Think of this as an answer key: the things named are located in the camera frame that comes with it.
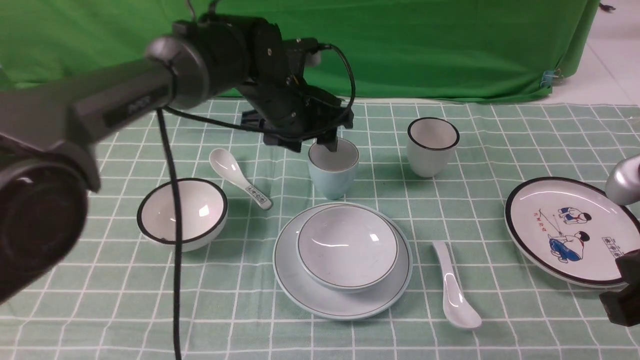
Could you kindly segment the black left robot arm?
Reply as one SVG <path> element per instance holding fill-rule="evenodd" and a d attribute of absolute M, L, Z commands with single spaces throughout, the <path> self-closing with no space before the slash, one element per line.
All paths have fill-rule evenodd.
<path fill-rule="evenodd" d="M 283 39 L 262 17 L 179 20 L 141 59 L 1 94 L 1 301 L 41 278 L 75 246 L 89 192 L 101 179 L 94 148 L 155 110 L 178 114 L 236 89 L 253 107 L 238 129 L 299 153 L 316 139 L 331 152 L 352 103 L 308 84 L 323 50 L 315 38 Z"/>

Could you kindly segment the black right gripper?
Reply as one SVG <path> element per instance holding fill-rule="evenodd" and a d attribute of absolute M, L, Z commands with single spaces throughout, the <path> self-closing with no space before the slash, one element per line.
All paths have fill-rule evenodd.
<path fill-rule="evenodd" d="M 599 300 L 611 323 L 637 326 L 640 324 L 640 251 L 629 251 L 618 257 L 615 264 L 626 286 L 617 292 L 602 292 Z"/>

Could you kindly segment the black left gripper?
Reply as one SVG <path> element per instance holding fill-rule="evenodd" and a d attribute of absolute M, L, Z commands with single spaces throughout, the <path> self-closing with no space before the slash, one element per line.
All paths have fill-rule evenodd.
<path fill-rule="evenodd" d="M 338 129 L 354 126 L 355 95 L 342 104 L 338 96 L 309 84 L 304 78 L 307 67 L 317 66 L 323 51 L 334 51 L 342 60 L 350 82 L 355 86 L 353 70 L 345 54 L 334 44 L 315 38 L 286 39 L 273 54 L 263 48 L 257 60 L 260 75 L 238 88 L 252 110 L 241 116 L 242 128 L 263 135 L 263 143 L 299 153 L 304 141 L 314 140 L 329 152 L 338 150 Z"/>

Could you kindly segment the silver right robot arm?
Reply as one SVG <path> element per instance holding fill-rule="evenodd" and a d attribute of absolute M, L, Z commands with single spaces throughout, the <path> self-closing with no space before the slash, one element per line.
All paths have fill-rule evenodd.
<path fill-rule="evenodd" d="M 620 206 L 632 205 L 640 200 L 640 155 L 621 160 L 608 176 L 605 194 Z M 629 251 L 617 258 L 615 264 L 627 284 L 620 291 L 599 294 L 609 321 L 625 327 L 640 323 L 640 251 Z"/>

